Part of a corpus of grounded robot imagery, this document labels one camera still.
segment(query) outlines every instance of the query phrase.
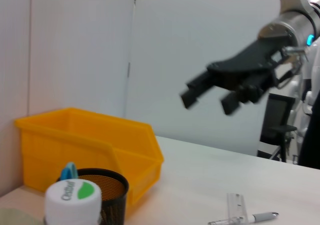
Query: black mesh pen holder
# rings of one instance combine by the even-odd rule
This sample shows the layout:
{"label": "black mesh pen holder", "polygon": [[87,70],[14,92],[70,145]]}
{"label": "black mesh pen holder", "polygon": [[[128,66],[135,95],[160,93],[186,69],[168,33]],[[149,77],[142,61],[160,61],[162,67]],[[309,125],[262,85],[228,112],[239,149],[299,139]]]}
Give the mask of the black mesh pen holder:
{"label": "black mesh pen holder", "polygon": [[78,175],[79,179],[91,181],[101,189],[100,225],[124,225],[129,190],[127,179],[117,172],[100,168],[78,169]]}

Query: beige cloth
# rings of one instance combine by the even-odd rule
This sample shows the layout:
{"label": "beige cloth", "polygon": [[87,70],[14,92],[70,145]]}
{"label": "beige cloth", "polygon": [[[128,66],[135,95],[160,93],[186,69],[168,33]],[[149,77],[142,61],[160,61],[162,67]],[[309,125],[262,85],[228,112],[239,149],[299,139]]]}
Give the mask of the beige cloth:
{"label": "beige cloth", "polygon": [[44,223],[18,209],[1,208],[0,225],[44,225]]}

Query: table surface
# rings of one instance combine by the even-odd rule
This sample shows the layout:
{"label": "table surface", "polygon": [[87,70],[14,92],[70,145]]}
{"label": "table surface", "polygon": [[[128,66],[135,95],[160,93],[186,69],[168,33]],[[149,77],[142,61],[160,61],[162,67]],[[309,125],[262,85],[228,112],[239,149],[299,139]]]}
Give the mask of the table surface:
{"label": "table surface", "polygon": [[[227,193],[244,195],[248,214],[277,212],[271,225],[318,225],[320,170],[157,137],[165,162],[160,181],[126,225],[206,225],[227,218]],[[42,219],[43,194],[21,187],[0,198]]]}

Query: blue indicator light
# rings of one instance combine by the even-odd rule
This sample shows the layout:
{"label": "blue indicator light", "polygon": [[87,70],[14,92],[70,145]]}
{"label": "blue indicator light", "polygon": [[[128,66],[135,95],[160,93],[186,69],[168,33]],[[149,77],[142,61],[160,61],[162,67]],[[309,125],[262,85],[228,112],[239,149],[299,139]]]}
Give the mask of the blue indicator light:
{"label": "blue indicator light", "polygon": [[315,36],[312,35],[312,34],[310,34],[310,35],[308,36],[308,39],[306,40],[306,44],[307,44],[308,46],[311,46],[311,44],[312,44],[313,41],[314,41],[314,38],[315,38]]}

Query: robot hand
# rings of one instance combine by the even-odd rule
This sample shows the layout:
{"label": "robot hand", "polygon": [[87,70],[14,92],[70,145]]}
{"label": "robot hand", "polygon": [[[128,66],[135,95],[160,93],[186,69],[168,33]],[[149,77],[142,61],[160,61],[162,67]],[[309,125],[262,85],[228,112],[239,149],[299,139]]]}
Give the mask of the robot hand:
{"label": "robot hand", "polygon": [[[280,0],[280,15],[261,29],[255,42],[235,57],[207,66],[181,95],[185,107],[214,86],[231,91],[221,100],[225,114],[240,103],[257,103],[272,87],[296,75],[305,63],[307,47],[320,37],[320,0]],[[286,62],[295,67],[280,79],[275,69]]]}

